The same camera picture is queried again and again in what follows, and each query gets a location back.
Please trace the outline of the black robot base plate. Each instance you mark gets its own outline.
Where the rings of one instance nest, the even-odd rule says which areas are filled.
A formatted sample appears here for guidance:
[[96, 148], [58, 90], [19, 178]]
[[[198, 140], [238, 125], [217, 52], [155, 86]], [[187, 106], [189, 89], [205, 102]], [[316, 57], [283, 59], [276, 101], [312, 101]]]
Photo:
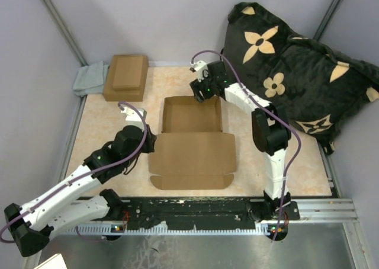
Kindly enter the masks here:
[[125, 197], [115, 210], [96, 221], [120, 221], [127, 229], [254, 229], [278, 220], [278, 205], [256, 197]]

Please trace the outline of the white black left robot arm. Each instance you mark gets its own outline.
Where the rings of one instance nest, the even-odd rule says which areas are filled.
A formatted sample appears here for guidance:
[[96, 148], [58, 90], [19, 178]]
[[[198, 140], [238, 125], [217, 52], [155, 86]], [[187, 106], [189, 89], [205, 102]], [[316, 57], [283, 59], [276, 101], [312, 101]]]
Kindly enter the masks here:
[[34, 200], [4, 209], [5, 228], [22, 257], [41, 251], [61, 231], [86, 220], [107, 217], [118, 219], [123, 212], [119, 196], [112, 189], [89, 202], [75, 203], [83, 193], [97, 188], [113, 177], [127, 175], [140, 154], [152, 153], [156, 135], [149, 126], [129, 125], [117, 132], [114, 140], [93, 151], [68, 177]]

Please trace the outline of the brown cardboard box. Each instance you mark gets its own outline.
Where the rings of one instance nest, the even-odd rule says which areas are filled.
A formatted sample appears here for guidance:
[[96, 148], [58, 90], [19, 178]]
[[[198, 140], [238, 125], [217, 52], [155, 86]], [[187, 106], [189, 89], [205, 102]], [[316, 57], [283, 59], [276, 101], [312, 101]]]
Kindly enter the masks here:
[[166, 97], [162, 132], [149, 155], [151, 183], [160, 190], [222, 190], [237, 171], [235, 136], [223, 132], [221, 100]]

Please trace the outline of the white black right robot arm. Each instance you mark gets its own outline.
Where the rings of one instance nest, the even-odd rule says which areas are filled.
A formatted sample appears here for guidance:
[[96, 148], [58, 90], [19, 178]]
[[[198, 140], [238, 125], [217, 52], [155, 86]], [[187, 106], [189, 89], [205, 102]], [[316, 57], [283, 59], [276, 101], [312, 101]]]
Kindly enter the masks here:
[[217, 96], [250, 115], [253, 143], [264, 155], [266, 186], [264, 201], [249, 212], [255, 220], [282, 217], [291, 203], [287, 188], [290, 163], [285, 163], [291, 128], [284, 108], [249, 91], [238, 77], [231, 78], [220, 60], [211, 63], [192, 60], [190, 71], [196, 74], [189, 85], [198, 102]]

